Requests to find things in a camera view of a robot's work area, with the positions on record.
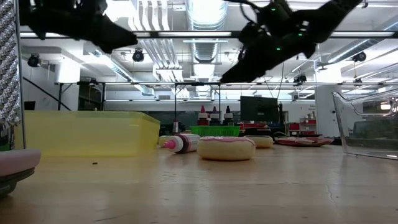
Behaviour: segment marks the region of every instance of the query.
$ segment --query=green container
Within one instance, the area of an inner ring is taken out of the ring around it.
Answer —
[[[239,126],[191,126],[191,133],[204,136],[239,136]]]

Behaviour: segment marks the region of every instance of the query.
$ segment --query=ceiling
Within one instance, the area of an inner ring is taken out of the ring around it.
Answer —
[[[116,23],[126,29],[130,29],[128,25],[128,18],[131,17],[131,13],[128,7],[123,7],[122,4],[126,6],[131,4],[130,1],[115,1],[118,2],[117,13],[118,19]],[[259,5],[264,5],[268,1],[253,1]],[[293,9],[313,9],[314,7],[321,6],[324,0],[306,0],[306,1],[288,1]],[[168,19],[169,26],[172,30],[189,30],[187,12],[185,9],[184,0],[170,0],[168,1]],[[151,2],[149,1],[149,21],[151,21]],[[369,1],[369,7],[363,9],[357,7],[347,18],[341,23],[337,30],[379,30],[380,26],[386,21],[397,18],[398,22],[398,0],[395,1]],[[254,14],[251,12],[250,8],[245,7],[247,15],[254,18]],[[241,30],[247,21],[241,15],[239,11],[239,6],[235,3],[231,3],[228,6],[227,16],[225,20],[224,30]],[[29,28],[22,27],[21,31],[28,31]],[[236,56],[241,44],[238,40],[228,39],[227,43],[219,44],[218,53],[216,57],[215,65],[215,77],[220,77],[225,71],[227,71],[234,63],[236,63]],[[319,51],[313,55],[312,60],[315,60],[319,55],[328,55],[336,52],[342,47],[352,43],[355,39],[330,39],[319,45]],[[95,57],[88,54],[89,49],[93,49],[91,43],[86,43],[84,41],[75,40],[34,40],[34,39],[23,39],[22,45],[24,47],[43,47],[43,46],[54,46],[60,47],[67,52],[73,54],[80,61],[84,70],[82,70],[82,76],[94,77],[98,81],[103,82],[120,82],[120,79],[115,75],[111,69],[107,66],[101,64],[101,62],[95,60]],[[173,40],[174,49],[176,51],[178,61],[183,69],[183,77],[186,81],[193,81],[192,63],[194,62],[191,55],[191,44],[183,43],[182,39]],[[127,71],[131,73],[135,80],[142,82],[154,82],[152,71],[154,63],[150,57],[146,54],[144,49],[145,60],[143,62],[133,62],[132,54],[135,48],[142,48],[139,44],[132,47],[124,47],[122,49],[115,50],[111,56],[112,59],[119,62],[119,64],[124,67]],[[375,72],[380,69],[386,68],[396,62],[398,57],[398,39],[388,39],[384,40],[379,44],[376,44],[364,52],[367,54],[367,60],[365,62],[356,63],[355,69],[353,62],[341,62],[341,71],[343,80],[352,80],[355,75],[360,76],[367,73]],[[52,57],[40,53],[45,60],[50,63],[61,63],[59,57]],[[297,68],[299,65],[304,63],[304,57],[300,56],[298,59],[296,57],[287,60],[284,64],[276,66],[276,68],[267,72],[265,80],[269,82],[279,82],[283,76],[286,76],[293,69]],[[381,73],[379,75],[372,76],[367,79],[367,82],[382,82],[383,80],[389,79],[393,80],[392,77],[398,78],[398,67],[396,70],[390,70],[387,73]],[[312,66],[307,66],[307,69],[303,71],[307,75],[308,82],[313,80],[314,69]],[[239,86],[231,86],[225,88],[240,88]],[[254,89],[267,89],[266,86],[252,86]]]

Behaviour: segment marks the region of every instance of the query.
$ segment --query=white column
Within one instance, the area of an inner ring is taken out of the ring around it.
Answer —
[[[318,67],[315,61],[314,81],[317,83],[342,82],[339,64],[327,65],[326,70]],[[317,131],[323,137],[339,137],[340,132],[333,103],[333,92],[341,93],[341,86],[317,86],[315,88],[315,107],[317,114]]]
[[[65,59],[61,64],[55,66],[55,81],[59,83],[76,83],[80,81],[80,65],[72,60]],[[62,103],[71,110],[77,110],[79,100],[79,86],[72,85],[62,94]]]

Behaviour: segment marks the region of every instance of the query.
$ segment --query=laboratory room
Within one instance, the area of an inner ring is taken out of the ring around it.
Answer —
[[[1,224],[397,223],[398,0],[3,0],[0,23]]]

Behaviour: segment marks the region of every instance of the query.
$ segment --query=table surface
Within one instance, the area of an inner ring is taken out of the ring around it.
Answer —
[[[250,161],[196,153],[46,158],[0,201],[0,223],[397,223],[397,161],[274,146]]]

